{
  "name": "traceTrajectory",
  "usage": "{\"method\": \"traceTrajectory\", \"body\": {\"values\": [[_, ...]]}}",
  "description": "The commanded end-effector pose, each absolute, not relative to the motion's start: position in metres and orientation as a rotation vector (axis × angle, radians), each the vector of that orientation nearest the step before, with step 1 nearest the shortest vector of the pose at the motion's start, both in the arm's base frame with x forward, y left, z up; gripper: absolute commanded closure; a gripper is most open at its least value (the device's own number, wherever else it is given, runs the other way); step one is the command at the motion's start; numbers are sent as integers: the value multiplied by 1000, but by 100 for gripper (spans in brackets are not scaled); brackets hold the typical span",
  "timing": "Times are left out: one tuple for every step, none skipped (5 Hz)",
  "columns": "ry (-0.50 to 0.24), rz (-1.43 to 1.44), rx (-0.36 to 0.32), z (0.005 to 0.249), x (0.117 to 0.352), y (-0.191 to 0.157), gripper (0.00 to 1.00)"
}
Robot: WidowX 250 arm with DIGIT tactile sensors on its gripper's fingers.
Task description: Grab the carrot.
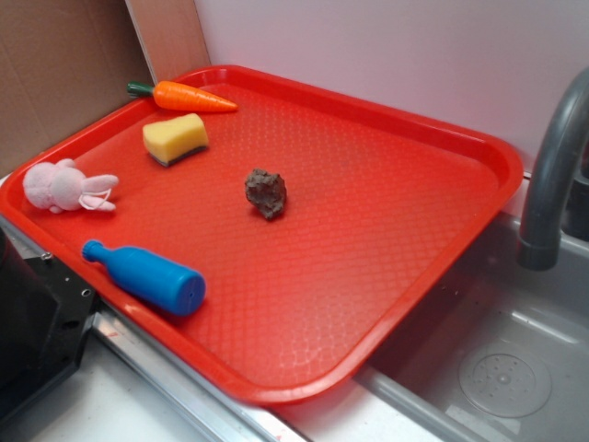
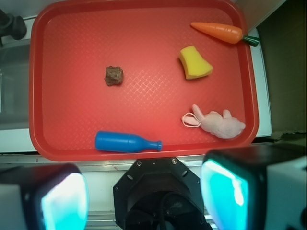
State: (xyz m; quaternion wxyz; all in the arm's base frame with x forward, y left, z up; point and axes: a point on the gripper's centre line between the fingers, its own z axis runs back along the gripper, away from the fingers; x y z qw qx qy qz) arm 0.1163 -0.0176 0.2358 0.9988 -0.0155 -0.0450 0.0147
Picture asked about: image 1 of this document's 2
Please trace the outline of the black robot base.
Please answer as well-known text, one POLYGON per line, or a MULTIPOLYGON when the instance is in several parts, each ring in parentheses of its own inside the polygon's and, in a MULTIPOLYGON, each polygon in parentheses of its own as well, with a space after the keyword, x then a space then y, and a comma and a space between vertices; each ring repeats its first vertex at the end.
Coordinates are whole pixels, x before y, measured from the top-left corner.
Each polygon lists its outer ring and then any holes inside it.
POLYGON ((98 297, 58 258, 24 258, 1 234, 1 423, 79 368, 98 297))

